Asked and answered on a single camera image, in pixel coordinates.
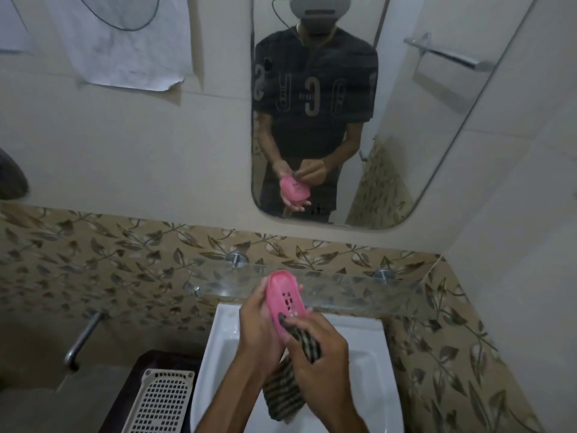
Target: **striped cloth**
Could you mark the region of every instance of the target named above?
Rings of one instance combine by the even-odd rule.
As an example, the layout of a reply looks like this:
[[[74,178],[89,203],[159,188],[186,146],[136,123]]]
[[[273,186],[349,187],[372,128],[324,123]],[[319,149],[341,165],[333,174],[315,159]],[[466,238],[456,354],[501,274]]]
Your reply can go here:
[[[309,362],[314,363],[320,359],[321,346],[307,331],[295,327],[285,327],[285,329],[301,343],[302,350]],[[270,417],[287,424],[305,405],[305,400],[302,399],[301,391],[294,378],[292,361],[289,356],[280,362],[279,369],[264,383],[263,394]]]

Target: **sink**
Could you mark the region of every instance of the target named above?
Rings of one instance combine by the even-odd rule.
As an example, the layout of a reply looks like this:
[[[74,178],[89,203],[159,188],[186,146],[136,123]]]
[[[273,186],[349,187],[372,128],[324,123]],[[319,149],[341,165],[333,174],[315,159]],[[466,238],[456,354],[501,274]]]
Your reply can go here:
[[[203,362],[191,401],[191,431],[211,403],[238,346],[240,306],[220,304],[216,309]],[[350,379],[357,411],[371,433],[403,433],[399,394],[379,320],[325,314],[347,342]],[[270,419],[261,392],[246,425],[251,433],[321,433],[327,430],[304,406],[289,424]]]

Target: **mirror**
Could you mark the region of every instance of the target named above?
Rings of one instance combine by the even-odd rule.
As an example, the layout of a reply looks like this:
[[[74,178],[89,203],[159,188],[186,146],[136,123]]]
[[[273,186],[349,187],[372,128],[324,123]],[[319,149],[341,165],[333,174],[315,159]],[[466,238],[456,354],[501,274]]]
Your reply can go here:
[[[496,16],[502,2],[253,0],[259,209],[369,229],[405,220],[529,8]]]

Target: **grid pattern basket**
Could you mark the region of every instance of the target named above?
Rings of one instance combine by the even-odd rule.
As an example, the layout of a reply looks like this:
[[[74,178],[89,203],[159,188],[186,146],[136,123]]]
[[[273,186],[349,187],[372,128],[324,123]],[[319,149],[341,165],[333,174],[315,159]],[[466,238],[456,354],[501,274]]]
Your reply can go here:
[[[122,433],[180,433],[194,372],[148,369]]]

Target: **man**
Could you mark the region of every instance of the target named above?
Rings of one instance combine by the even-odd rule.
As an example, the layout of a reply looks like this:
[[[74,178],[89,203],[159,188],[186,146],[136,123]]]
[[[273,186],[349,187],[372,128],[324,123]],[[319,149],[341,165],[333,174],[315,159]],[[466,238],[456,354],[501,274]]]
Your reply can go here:
[[[255,48],[253,109],[268,161],[260,208],[274,216],[287,207],[328,222],[340,167],[357,153],[363,123],[373,116],[377,53],[335,22],[301,20]],[[312,187],[306,205],[280,194],[285,174]]]
[[[285,350],[264,301],[267,279],[252,292],[240,312],[240,342],[195,433],[241,433],[266,378],[278,367]],[[349,381],[349,346],[323,315],[287,319],[321,344],[322,357],[310,364],[301,344],[290,335],[283,341],[305,402],[329,433],[369,433],[353,404]]]

